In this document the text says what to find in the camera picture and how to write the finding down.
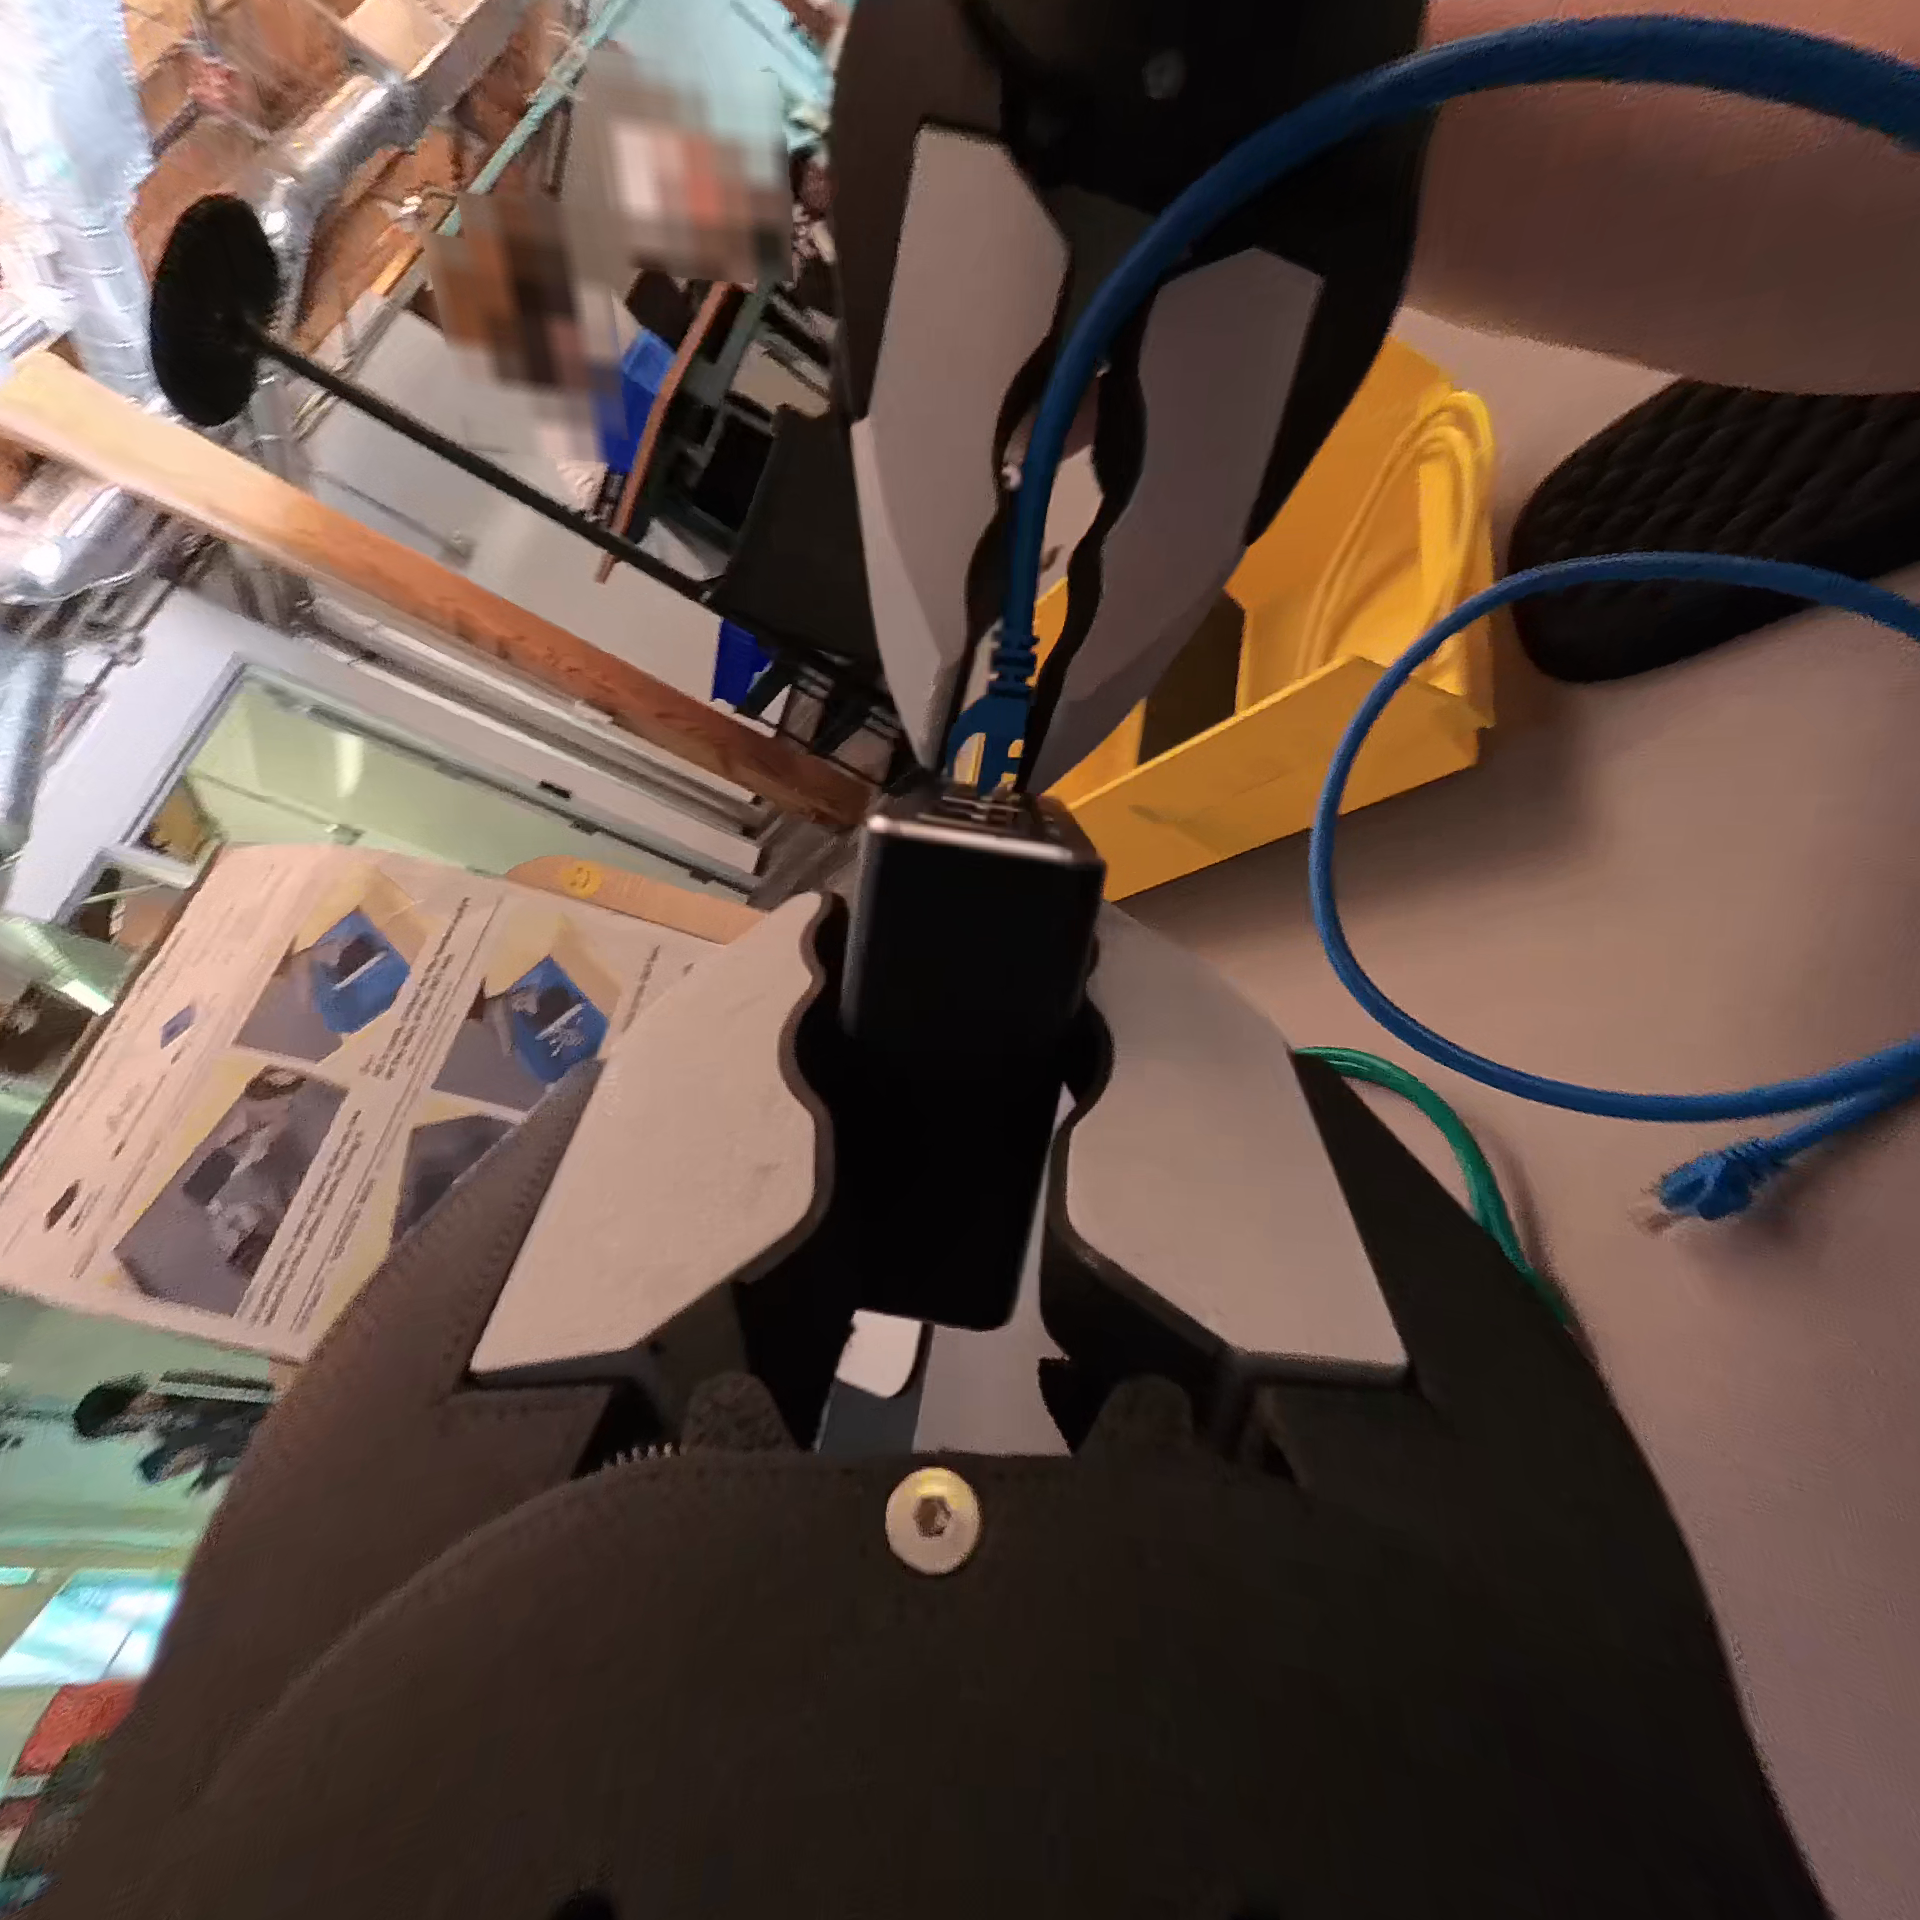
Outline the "yellow plastic bin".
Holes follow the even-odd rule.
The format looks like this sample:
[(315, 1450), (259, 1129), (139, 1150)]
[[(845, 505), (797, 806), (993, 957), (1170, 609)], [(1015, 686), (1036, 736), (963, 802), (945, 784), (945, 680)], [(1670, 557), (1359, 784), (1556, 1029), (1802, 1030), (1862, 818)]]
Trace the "yellow plastic bin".
[(1311, 825), (1380, 674), (1495, 577), (1493, 418), (1390, 337), (1159, 686), (1049, 787), (1122, 899)]

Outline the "silver metal duct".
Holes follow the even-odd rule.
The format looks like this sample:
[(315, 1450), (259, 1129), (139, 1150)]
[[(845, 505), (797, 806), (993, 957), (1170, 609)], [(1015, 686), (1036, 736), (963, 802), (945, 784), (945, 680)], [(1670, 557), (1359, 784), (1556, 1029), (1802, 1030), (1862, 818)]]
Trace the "silver metal duct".
[(276, 137), (245, 199), (289, 278), (305, 272), (322, 216), (351, 177), (373, 158), (411, 149), (423, 127), (425, 112), (406, 78), (351, 70)]

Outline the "blue storage bin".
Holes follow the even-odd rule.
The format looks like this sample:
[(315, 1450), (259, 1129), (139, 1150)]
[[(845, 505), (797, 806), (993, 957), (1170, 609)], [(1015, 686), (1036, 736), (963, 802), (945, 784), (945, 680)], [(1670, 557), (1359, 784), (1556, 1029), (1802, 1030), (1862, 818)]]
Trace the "blue storage bin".
[(612, 472), (633, 469), (639, 433), (675, 359), (677, 346), (670, 339), (639, 327), (615, 367), (599, 377), (593, 395), (593, 426), (599, 457)]
[(747, 717), (763, 717), (797, 678), (797, 666), (753, 631), (725, 617), (718, 623), (710, 698)]

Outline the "black chair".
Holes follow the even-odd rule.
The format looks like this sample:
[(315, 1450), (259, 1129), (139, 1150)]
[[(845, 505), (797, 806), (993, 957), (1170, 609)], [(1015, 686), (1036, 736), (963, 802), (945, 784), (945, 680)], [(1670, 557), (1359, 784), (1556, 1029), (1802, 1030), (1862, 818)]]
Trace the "black chair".
[(774, 411), (772, 445), (710, 609), (770, 657), (818, 665), (892, 712), (838, 413)]

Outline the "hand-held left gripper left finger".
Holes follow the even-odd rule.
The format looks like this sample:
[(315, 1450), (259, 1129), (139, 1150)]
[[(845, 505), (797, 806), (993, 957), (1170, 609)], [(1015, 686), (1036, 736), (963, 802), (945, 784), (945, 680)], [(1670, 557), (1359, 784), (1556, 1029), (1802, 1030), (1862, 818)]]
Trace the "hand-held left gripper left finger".
[(636, 1014), (477, 1336), (477, 1377), (636, 1361), (662, 1381), (670, 1336), (726, 1336), (733, 1286), (820, 1222), (830, 1121), (797, 1038), (830, 905), (789, 898)]

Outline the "person's right forearm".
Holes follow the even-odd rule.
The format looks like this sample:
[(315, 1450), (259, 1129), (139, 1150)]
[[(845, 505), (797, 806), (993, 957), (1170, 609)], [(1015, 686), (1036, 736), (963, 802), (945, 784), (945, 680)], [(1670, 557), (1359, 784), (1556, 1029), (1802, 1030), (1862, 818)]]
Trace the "person's right forearm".
[(1514, 87), (1430, 133), (1412, 309), (1772, 393), (1918, 385), (1918, 158), (1687, 87)]

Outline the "wooden-top metal table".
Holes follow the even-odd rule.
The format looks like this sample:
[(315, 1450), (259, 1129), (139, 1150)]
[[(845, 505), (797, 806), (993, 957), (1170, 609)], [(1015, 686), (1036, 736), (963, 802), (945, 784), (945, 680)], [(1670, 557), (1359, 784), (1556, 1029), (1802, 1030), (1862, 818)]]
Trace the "wooden-top metal table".
[(770, 283), (643, 269), (623, 298), (677, 346), (630, 470), (607, 470), (596, 515), (701, 581), (718, 581), (772, 445), (774, 413), (831, 408), (837, 325)]

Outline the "black ethernet port adapter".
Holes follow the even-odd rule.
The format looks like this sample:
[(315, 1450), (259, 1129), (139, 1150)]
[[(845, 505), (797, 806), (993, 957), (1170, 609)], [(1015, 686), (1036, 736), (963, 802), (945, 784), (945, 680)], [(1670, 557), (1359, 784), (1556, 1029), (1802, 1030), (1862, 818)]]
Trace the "black ethernet port adapter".
[(837, 993), (834, 1209), (861, 1309), (1015, 1309), (1106, 867), (1051, 800), (924, 777), (861, 827)]

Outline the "printed instruction sheet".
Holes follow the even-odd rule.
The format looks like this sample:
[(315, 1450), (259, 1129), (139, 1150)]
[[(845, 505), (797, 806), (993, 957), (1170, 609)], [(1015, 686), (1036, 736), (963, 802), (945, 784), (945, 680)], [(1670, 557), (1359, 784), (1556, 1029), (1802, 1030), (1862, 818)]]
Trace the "printed instruction sheet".
[(441, 861), (219, 851), (5, 1165), (5, 1296), (267, 1360), (705, 953)]

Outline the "brown cardboard board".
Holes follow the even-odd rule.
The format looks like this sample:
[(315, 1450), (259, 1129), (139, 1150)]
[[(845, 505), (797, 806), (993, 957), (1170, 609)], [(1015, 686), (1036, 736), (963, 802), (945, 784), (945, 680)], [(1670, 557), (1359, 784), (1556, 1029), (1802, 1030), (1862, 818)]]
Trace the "brown cardboard board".
[(575, 854), (541, 854), (513, 865), (505, 880), (547, 895), (602, 906), (629, 921), (683, 931), (705, 943), (732, 943), (763, 914), (730, 895), (710, 895), (667, 880)]

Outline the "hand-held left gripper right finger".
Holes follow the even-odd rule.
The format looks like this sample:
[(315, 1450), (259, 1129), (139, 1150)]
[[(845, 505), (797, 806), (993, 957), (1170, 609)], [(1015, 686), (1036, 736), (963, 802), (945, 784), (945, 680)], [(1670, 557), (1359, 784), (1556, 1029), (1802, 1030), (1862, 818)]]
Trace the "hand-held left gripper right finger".
[(1402, 1381), (1402, 1333), (1281, 1029), (1114, 905), (1089, 1007), (1106, 1047), (1046, 1182), (1054, 1342), (1196, 1384)]

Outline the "black round-base stand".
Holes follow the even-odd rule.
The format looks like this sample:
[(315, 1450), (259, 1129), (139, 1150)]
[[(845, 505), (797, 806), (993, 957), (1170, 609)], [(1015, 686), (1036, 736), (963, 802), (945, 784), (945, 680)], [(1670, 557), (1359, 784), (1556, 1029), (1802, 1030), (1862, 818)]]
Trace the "black round-base stand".
[(259, 211), (228, 194), (195, 201), (159, 254), (148, 309), (151, 367), (159, 393), (183, 421), (195, 426), (228, 425), (249, 408), (263, 366), (275, 366), (561, 526), (604, 557), (700, 607), (715, 605), (718, 581), (667, 563), (604, 520), (540, 491), (507, 466), (282, 339), (271, 329), (279, 306), (282, 264)]

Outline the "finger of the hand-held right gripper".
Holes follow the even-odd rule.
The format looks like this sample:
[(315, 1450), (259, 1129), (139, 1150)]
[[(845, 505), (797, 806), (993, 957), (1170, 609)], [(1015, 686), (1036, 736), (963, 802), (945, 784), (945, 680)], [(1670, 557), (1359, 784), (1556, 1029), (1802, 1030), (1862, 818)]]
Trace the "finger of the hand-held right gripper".
[(1001, 405), (1049, 343), (1070, 246), (996, 142), (917, 135), (869, 408), (851, 425), (881, 670), (917, 763), (945, 755), (1001, 503)]
[(1135, 351), (1142, 457), (1074, 553), (1036, 781), (1062, 781), (1161, 680), (1233, 575), (1321, 278), (1259, 249), (1159, 289)]

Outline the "black textured pad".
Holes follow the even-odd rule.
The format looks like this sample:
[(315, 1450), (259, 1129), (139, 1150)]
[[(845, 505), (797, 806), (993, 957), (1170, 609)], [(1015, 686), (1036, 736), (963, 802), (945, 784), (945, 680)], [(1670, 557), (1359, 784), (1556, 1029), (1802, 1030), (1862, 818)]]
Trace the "black textured pad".
[[(1881, 581), (1918, 561), (1918, 395), (1810, 395), (1677, 379), (1577, 445), (1527, 495), (1510, 571), (1613, 553), (1717, 553)], [(1527, 661), (1564, 682), (1677, 665), (1799, 611), (1718, 583), (1567, 586), (1516, 605)]]

